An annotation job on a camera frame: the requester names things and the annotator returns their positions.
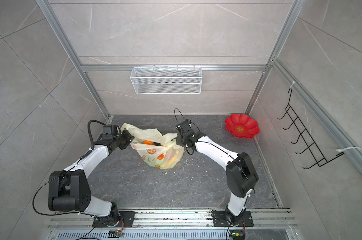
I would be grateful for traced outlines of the cream plastic bag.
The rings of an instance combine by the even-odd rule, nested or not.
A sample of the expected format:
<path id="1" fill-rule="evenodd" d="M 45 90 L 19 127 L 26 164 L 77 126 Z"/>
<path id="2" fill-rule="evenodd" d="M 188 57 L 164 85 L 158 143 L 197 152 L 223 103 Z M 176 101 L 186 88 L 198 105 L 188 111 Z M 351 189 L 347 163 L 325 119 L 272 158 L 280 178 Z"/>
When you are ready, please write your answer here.
<path id="1" fill-rule="evenodd" d="M 185 148 L 177 144 L 177 133 L 163 135 L 158 129 L 142 130 L 127 123 L 122 125 L 122 130 L 134 136 L 131 147 L 151 167 L 172 169 L 184 155 Z M 144 141 L 151 141 L 154 145 L 145 145 Z"/>

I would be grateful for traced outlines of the red flower-shaped plate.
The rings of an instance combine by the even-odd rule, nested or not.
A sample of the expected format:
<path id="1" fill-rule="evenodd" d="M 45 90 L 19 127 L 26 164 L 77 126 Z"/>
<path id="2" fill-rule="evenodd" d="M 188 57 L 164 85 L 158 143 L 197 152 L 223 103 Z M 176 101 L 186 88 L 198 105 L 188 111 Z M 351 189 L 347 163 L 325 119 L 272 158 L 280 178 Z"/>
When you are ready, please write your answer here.
<path id="1" fill-rule="evenodd" d="M 245 114 L 232 114 L 225 119 L 226 130 L 236 138 L 253 139 L 260 133 L 256 120 Z"/>

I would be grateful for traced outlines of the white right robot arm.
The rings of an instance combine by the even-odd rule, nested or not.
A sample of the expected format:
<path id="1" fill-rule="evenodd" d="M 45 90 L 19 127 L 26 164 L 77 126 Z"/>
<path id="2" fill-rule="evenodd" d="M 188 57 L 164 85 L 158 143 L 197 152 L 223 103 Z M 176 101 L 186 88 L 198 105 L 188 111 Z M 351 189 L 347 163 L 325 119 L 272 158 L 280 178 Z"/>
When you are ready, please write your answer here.
<path id="1" fill-rule="evenodd" d="M 191 120 L 176 125 L 178 141 L 192 152 L 198 152 L 219 164 L 226 172 L 227 186 L 231 192 L 225 218 L 231 226 L 241 224 L 246 216 L 246 203 L 255 192 L 259 176 L 247 153 L 235 153 L 212 141 L 204 133 L 192 129 Z"/>

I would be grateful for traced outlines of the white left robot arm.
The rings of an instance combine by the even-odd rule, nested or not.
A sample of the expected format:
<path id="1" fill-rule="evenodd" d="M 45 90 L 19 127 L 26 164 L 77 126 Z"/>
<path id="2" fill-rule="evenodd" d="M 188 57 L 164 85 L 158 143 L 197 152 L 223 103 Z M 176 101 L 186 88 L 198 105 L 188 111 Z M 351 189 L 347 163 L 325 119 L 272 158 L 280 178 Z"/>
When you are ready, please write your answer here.
<path id="1" fill-rule="evenodd" d="M 53 172 L 48 183 L 49 210 L 118 220 L 117 205 L 93 196 L 87 178 L 114 150 L 125 149 L 133 139 L 127 130 L 121 133 L 105 131 L 84 156 L 64 170 Z"/>

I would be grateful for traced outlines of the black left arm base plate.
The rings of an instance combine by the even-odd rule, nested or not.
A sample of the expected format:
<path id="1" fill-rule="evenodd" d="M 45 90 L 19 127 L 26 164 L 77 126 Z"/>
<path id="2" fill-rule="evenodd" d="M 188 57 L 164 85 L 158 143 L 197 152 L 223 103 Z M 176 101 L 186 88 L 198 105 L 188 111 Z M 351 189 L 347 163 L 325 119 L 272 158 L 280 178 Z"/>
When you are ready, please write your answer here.
<path id="1" fill-rule="evenodd" d="M 109 215 L 107 217 L 96 217 L 93 221 L 93 228 L 131 228 L 133 226 L 136 212 L 123 211 L 116 216 Z"/>

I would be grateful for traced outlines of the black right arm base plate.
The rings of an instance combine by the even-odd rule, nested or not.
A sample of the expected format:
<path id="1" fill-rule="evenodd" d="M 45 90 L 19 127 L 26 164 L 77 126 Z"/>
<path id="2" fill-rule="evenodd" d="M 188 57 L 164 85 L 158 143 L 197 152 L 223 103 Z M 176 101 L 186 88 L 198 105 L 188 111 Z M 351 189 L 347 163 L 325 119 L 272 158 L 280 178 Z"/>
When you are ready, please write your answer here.
<path id="1" fill-rule="evenodd" d="M 253 227 L 253 217 L 251 212 L 242 211 L 239 216 L 234 216 L 230 211 L 211 211 L 214 227 Z"/>

